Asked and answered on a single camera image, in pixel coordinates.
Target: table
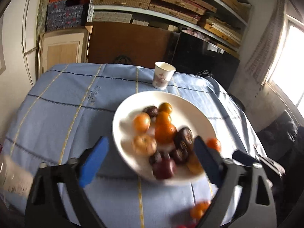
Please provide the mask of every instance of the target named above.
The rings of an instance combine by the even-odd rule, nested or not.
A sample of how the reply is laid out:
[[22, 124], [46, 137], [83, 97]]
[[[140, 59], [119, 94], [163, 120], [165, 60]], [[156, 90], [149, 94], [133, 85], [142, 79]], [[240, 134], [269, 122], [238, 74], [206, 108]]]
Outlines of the table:
[[[110, 138], [110, 150], [97, 177], [85, 192], [107, 227], [169, 228], [191, 223], [195, 202], [211, 200], [216, 187], [204, 176], [198, 182], [167, 187], [146, 182], [120, 158], [112, 139], [112, 120], [119, 104], [136, 92], [156, 90], [154, 70], [117, 64], [56, 65], [44, 73], [26, 96], [6, 135], [3, 151], [33, 175], [41, 162], [64, 164], [91, 148], [100, 136]], [[240, 149], [266, 155], [244, 113], [212, 78], [175, 73], [163, 90], [196, 105], [210, 120], [222, 144], [221, 155], [231, 158]], [[60, 185], [71, 221], [78, 223], [66, 190]], [[236, 208], [236, 187], [223, 223]], [[22, 212], [26, 199], [6, 194]]]

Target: screw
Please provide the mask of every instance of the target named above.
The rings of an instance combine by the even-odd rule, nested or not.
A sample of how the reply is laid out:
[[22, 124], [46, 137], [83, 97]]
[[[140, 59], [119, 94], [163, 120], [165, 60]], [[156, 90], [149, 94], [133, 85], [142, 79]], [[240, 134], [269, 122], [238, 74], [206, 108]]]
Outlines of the screw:
[[39, 168], [40, 168], [40, 169], [43, 169], [43, 168], [45, 168], [45, 167], [48, 167], [48, 165], [47, 165], [46, 162], [40, 163], [40, 165], [39, 165]]
[[260, 163], [253, 163], [252, 166], [257, 169], [261, 169], [262, 165]]
[[76, 164], [78, 162], [78, 158], [70, 158], [67, 163], [68, 164]]
[[223, 159], [225, 164], [233, 164], [233, 161], [231, 159]]

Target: curtain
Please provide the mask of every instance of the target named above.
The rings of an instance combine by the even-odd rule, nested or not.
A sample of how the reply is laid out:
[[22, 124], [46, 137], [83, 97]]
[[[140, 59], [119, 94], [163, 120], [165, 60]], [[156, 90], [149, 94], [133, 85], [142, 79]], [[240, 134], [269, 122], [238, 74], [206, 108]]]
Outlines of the curtain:
[[277, 0], [268, 25], [244, 67], [258, 84], [264, 85], [269, 69], [275, 59], [284, 25], [284, 14], [285, 0]]

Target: blue patterned box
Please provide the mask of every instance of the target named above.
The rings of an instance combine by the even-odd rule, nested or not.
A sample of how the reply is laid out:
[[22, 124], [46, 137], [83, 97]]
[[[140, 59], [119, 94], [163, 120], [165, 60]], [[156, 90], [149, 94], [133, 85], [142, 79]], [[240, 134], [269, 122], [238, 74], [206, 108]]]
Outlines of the blue patterned box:
[[82, 19], [86, 16], [87, 4], [80, 4], [75, 6], [67, 6], [64, 9], [63, 20], [69, 21], [71, 19]]
[[76, 27], [76, 26], [81, 26], [82, 25], [82, 20], [81, 19], [72, 19], [69, 21], [64, 21], [62, 28], [70, 28], [70, 27]]
[[63, 24], [62, 21], [59, 21], [59, 22], [52, 22], [52, 23], [48, 23], [48, 22], [47, 22], [47, 29], [46, 29], [46, 31], [47, 31], [47, 32], [50, 32], [50, 31], [62, 29], [62, 24]]
[[47, 22], [48, 21], [54, 21], [54, 22], [63, 21], [63, 13], [48, 13]]
[[49, 14], [60, 13], [60, 12], [63, 13], [65, 7], [66, 7], [66, 0], [52, 2], [47, 7], [47, 11], [48, 11], [47, 14], [49, 15]]

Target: paper cup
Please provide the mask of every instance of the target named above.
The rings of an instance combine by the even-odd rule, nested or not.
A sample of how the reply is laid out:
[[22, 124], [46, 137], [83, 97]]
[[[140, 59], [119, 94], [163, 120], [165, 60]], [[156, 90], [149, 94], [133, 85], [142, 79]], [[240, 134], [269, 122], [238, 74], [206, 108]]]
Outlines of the paper cup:
[[167, 88], [176, 68], [164, 62], [156, 62], [152, 85], [160, 90]]

